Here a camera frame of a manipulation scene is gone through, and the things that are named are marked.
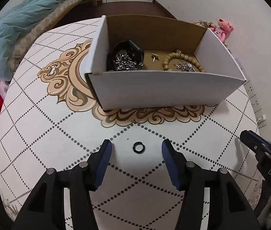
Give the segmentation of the patterned white tablecloth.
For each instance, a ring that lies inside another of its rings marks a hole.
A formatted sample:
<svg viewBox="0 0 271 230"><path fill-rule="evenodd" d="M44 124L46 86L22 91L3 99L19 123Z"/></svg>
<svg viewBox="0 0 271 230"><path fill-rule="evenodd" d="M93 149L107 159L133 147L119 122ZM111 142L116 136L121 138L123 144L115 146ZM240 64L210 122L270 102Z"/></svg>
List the patterned white tablecloth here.
<svg viewBox="0 0 271 230"><path fill-rule="evenodd" d="M110 112L90 97L84 108L71 109L69 84L49 89L52 78L68 75L60 58L83 49L99 24L95 18L43 33L14 74L0 113L0 194L8 216L17 217L47 168L71 169L105 139L113 153L102 185L91 193L100 229L174 229L183 193L163 162L164 139L204 169L227 169L255 206L261 175L238 139L243 130L258 129L244 87L216 106Z"/></svg>

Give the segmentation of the black smart band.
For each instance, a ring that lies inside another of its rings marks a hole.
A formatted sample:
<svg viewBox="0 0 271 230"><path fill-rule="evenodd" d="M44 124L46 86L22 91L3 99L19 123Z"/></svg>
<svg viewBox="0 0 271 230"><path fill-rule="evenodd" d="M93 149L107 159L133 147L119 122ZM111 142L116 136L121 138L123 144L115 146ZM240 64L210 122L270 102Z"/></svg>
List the black smart band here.
<svg viewBox="0 0 271 230"><path fill-rule="evenodd" d="M141 71L144 69L144 51L129 39L119 42L107 55L106 71Z"/></svg>

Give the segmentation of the white power strip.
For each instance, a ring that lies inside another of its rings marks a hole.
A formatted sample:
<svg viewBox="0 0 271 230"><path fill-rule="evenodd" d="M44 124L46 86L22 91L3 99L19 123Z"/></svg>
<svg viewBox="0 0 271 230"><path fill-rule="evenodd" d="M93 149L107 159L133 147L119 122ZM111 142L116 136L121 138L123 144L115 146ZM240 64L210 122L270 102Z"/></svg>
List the white power strip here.
<svg viewBox="0 0 271 230"><path fill-rule="evenodd" d="M243 85L246 90L246 94L248 95L248 97L250 99L250 103L251 103L252 109L255 114L258 128L263 128L264 126L267 125L266 114L263 111L263 108L259 102L258 94L255 90L255 87L253 86L253 84L251 82L251 78L249 77L249 75L246 72L246 69L242 66L242 64L238 58L235 58L235 61L239 65L240 69L242 70L242 72L246 78L246 81Z"/></svg>

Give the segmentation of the pink panther plush toy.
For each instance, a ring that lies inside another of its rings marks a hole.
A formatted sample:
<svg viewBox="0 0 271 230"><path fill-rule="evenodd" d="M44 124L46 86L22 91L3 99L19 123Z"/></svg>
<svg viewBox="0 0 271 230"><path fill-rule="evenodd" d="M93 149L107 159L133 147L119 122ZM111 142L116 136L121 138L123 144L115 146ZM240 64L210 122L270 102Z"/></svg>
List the pink panther plush toy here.
<svg viewBox="0 0 271 230"><path fill-rule="evenodd" d="M214 32L222 43L224 43L234 30L234 26L224 19L219 19L217 25L212 24L209 29Z"/></svg>

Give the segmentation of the white cardboard box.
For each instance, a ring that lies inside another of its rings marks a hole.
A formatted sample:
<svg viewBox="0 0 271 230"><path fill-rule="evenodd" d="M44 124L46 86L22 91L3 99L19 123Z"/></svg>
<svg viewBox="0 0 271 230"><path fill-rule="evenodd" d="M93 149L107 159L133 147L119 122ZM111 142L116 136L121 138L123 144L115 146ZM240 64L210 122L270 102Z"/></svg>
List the white cardboard box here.
<svg viewBox="0 0 271 230"><path fill-rule="evenodd" d="M106 71L107 55L129 39L143 49L144 69ZM246 79L212 30L143 15L102 16L79 72L104 110L213 105Z"/></svg>

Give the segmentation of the bed with checkered mattress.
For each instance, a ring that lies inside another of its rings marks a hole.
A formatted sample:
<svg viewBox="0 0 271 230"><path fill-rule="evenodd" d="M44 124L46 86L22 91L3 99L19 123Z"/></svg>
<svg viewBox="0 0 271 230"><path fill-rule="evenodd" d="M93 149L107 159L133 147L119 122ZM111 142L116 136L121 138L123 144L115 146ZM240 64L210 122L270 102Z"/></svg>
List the bed with checkered mattress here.
<svg viewBox="0 0 271 230"><path fill-rule="evenodd" d="M21 12L24 14L24 32L13 43L8 63L16 70L34 41L52 29L60 19L83 0L25 0Z"/></svg>

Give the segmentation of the small gold earring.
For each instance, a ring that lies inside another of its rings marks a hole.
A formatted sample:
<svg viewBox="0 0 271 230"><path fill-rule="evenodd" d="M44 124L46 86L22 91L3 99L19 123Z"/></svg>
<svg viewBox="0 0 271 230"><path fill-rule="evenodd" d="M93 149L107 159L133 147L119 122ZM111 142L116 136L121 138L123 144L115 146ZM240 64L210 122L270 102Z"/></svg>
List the small gold earring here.
<svg viewBox="0 0 271 230"><path fill-rule="evenodd" d="M156 60L159 60L159 56L157 54L153 53L152 59L153 59L153 62L155 62Z"/></svg>

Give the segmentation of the checkered beige cushion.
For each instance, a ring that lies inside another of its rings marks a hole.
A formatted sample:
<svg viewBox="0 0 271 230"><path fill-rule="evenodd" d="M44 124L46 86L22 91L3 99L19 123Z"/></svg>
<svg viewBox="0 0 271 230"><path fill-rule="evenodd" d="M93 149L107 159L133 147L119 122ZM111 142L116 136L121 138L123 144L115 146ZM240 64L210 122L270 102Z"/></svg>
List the checkered beige cushion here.
<svg viewBox="0 0 271 230"><path fill-rule="evenodd" d="M216 28L217 26L213 22L201 21L198 20L193 22L194 25L202 26L204 28Z"/></svg>

